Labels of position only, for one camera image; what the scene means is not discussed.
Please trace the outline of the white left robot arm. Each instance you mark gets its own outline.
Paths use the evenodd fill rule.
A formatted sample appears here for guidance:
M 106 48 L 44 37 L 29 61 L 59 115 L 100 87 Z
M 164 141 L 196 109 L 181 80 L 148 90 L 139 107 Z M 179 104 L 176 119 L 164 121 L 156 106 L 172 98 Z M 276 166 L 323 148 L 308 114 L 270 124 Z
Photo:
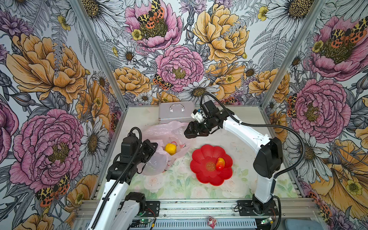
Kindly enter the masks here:
M 108 169 L 103 194 L 88 230 L 127 230 L 133 219 L 145 211 L 145 195 L 126 192 L 138 173 L 137 166 L 147 163 L 157 147 L 157 143 L 142 141 L 134 135 L 123 139 L 121 153 Z

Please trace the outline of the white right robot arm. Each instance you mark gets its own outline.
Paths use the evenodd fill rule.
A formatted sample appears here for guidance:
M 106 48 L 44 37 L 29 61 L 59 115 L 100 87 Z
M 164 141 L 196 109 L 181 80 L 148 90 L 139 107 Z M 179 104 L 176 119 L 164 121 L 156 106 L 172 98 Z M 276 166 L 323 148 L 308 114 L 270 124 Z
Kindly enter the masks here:
M 194 121 L 190 122 L 185 130 L 186 138 L 207 137 L 214 133 L 214 128 L 223 128 L 255 152 L 253 168 L 257 173 L 257 185 L 250 210 L 256 215 L 266 214 L 276 205 L 274 202 L 276 174 L 283 163 L 281 140 L 261 134 L 254 129 L 258 125 L 242 122 L 226 107 L 219 110 L 213 101 L 207 101 L 199 109 L 195 109 L 191 117 Z

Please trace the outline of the yellow bell pepper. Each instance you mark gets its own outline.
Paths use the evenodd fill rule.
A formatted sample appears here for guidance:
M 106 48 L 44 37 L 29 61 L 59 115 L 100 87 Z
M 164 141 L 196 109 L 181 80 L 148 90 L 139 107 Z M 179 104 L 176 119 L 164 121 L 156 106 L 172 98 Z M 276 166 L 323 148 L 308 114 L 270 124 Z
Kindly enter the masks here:
M 177 145 L 173 143 L 168 143 L 165 146 L 165 151 L 170 154 L 171 156 L 175 155 L 177 152 Z

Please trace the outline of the orange fruit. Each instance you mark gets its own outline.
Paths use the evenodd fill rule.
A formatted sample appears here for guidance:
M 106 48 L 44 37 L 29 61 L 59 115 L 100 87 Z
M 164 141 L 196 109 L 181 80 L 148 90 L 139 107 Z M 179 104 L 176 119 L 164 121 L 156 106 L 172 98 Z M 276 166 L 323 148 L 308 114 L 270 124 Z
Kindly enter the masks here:
M 217 171 L 222 171 L 225 168 L 225 160 L 223 158 L 218 158 L 215 164 Z

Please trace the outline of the pink plastic bag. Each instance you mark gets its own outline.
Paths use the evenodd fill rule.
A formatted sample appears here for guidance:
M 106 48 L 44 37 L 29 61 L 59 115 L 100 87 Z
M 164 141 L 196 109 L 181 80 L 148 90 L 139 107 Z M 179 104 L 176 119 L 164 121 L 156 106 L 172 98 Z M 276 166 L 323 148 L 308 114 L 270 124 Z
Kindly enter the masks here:
M 159 124 L 149 127 L 143 131 L 143 139 L 158 143 L 158 148 L 151 159 L 146 163 L 138 165 L 143 175 L 158 175 L 163 173 L 173 165 L 173 163 L 186 155 L 192 147 L 192 140 L 184 135 L 188 123 L 172 121 L 166 124 Z M 165 151 L 168 143 L 177 145 L 177 152 L 171 156 Z

